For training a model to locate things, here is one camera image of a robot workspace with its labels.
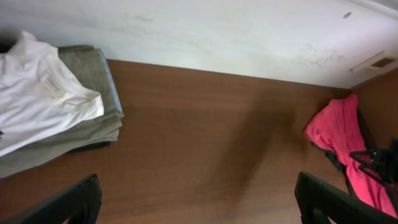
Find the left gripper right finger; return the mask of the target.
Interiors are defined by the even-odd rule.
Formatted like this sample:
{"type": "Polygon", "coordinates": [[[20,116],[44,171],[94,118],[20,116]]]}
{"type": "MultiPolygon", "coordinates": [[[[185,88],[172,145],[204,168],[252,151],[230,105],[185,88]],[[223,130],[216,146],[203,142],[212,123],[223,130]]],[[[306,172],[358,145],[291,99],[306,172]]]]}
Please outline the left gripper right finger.
{"type": "Polygon", "coordinates": [[[397,218],[350,197],[308,172],[299,173],[295,198],[303,224],[397,224],[397,218]]]}

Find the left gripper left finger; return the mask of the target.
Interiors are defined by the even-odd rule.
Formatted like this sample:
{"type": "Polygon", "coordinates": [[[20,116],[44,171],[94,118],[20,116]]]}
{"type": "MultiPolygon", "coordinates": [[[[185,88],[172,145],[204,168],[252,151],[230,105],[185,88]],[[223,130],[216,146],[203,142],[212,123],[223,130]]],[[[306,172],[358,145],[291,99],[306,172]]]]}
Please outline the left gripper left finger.
{"type": "Polygon", "coordinates": [[[98,176],[90,174],[1,224],[95,224],[101,204],[98,176]]]}

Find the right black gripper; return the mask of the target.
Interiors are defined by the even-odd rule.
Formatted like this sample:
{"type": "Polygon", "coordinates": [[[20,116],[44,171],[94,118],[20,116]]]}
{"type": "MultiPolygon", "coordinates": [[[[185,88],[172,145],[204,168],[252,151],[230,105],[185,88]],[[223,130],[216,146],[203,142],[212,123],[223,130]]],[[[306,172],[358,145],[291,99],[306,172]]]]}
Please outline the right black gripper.
{"type": "Polygon", "coordinates": [[[358,161],[359,169],[380,184],[397,183],[397,139],[393,139],[389,149],[375,149],[351,152],[349,156],[358,161]],[[381,165],[381,172],[366,166],[381,165]]]}

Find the white t-shirt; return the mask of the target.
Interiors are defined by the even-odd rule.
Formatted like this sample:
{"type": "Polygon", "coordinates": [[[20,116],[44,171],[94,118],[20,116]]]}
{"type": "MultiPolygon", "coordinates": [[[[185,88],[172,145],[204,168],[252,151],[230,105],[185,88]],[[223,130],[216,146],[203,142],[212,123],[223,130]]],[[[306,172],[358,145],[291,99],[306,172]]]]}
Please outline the white t-shirt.
{"type": "Polygon", "coordinates": [[[104,114],[97,91],[85,88],[58,48],[21,32],[1,54],[1,155],[104,114]]]}

